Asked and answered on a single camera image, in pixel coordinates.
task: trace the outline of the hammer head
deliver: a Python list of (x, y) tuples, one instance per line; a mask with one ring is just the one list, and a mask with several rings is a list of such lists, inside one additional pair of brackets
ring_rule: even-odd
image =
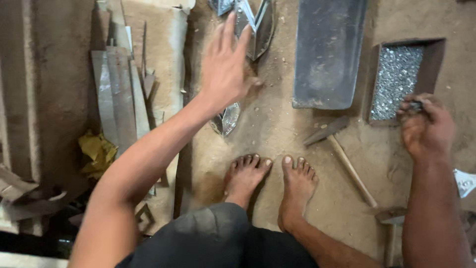
[(405, 220), (407, 209), (403, 207), (394, 207), (392, 209), (380, 212), (375, 218), (381, 224), (402, 224)]
[(327, 124), (326, 128), (319, 129), (317, 132), (313, 133), (311, 136), (306, 138), (303, 141), (304, 146), (311, 145), (315, 142), (318, 142), (322, 139), (325, 139), (332, 134), (336, 133), (337, 131), (345, 128), (347, 125), (349, 125), (349, 118), (347, 116), (342, 116), (334, 121), (330, 122)]

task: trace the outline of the hammer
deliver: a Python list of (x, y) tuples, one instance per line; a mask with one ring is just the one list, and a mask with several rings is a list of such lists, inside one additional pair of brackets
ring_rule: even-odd
[(403, 224), (407, 210), (403, 207), (395, 207), (387, 211), (383, 211), (375, 218), (381, 223), (388, 225), (387, 245), (385, 246), (385, 267), (393, 266), (395, 255), (395, 240), (397, 239), (397, 225)]
[(371, 196), (370, 192), (367, 190), (367, 187), (365, 187), (364, 183), (358, 176), (357, 171), (354, 169), (346, 153), (344, 152), (339, 142), (334, 137), (334, 133), (345, 128), (348, 124), (349, 124), (349, 118), (347, 116), (339, 117), (336, 120), (332, 121), (331, 123), (327, 124), (326, 128), (320, 129), (314, 134), (312, 134), (311, 136), (309, 136), (308, 138), (306, 138), (303, 141), (303, 145), (309, 146), (315, 142), (318, 142), (320, 140), (327, 138), (331, 142), (332, 147), (334, 147), (334, 150), (339, 156), (340, 161), (342, 162), (342, 164), (344, 164), (347, 171), (352, 176), (352, 179), (354, 179), (354, 182), (357, 184), (357, 187), (359, 188), (364, 199), (367, 201), (368, 205), (373, 208), (377, 208), (377, 202)]

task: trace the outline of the bare foot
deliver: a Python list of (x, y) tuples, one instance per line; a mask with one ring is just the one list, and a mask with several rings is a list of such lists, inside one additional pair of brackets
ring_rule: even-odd
[(292, 221), (303, 217), (318, 182), (314, 168), (303, 157), (298, 158), (296, 168), (293, 164), (292, 156), (283, 157), (284, 197), (278, 216), (278, 226), (283, 232), (289, 232)]
[(249, 199), (269, 171), (273, 161), (259, 155), (245, 155), (231, 162), (225, 175), (225, 202), (235, 203), (245, 210)]

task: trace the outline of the crumpled paper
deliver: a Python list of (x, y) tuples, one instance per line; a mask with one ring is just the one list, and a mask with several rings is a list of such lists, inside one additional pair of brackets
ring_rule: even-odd
[(78, 143), (83, 154), (92, 160), (81, 169), (81, 172), (88, 178), (99, 180), (114, 162), (118, 147), (106, 140), (103, 134), (93, 135), (91, 130), (80, 137)]

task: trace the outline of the dirty floor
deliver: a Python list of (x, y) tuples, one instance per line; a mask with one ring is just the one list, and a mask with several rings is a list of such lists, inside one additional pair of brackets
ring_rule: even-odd
[[(295, 33), (298, 1), (276, 0), (277, 26), (271, 47), (252, 64), (265, 86), (243, 102), (241, 119), (234, 132), (223, 139), (207, 124), (192, 143), (192, 187), (184, 196), (182, 213), (219, 202), (223, 175), (230, 161), (258, 153), (274, 160), (254, 205), (252, 222), (279, 230), (276, 219), (283, 196), (281, 160), (285, 154), (303, 156), (317, 170), (319, 186), (306, 218), (331, 235), (378, 260), (383, 259), (385, 229), (376, 213), (363, 201), (328, 141), (304, 148), (301, 142), (322, 124), (351, 115), (351, 124), (336, 135), (349, 159), (379, 203), (381, 209), (405, 206), (412, 164), (400, 142), (398, 128), (370, 127), (361, 112), (368, 96), (370, 49), (383, 41), (406, 38), (446, 37), (446, 56), (436, 84), (436, 95), (449, 107), (459, 132), (454, 153), (455, 167), (476, 172), (476, 2), (455, 0), (369, 0), (359, 77), (353, 105), (345, 111), (321, 111), (291, 107), (294, 78)], [(199, 0), (189, 17), (187, 87), (199, 90), (200, 58), (212, 29), (221, 22)], [(476, 210), (476, 191), (463, 200), (464, 209)]]

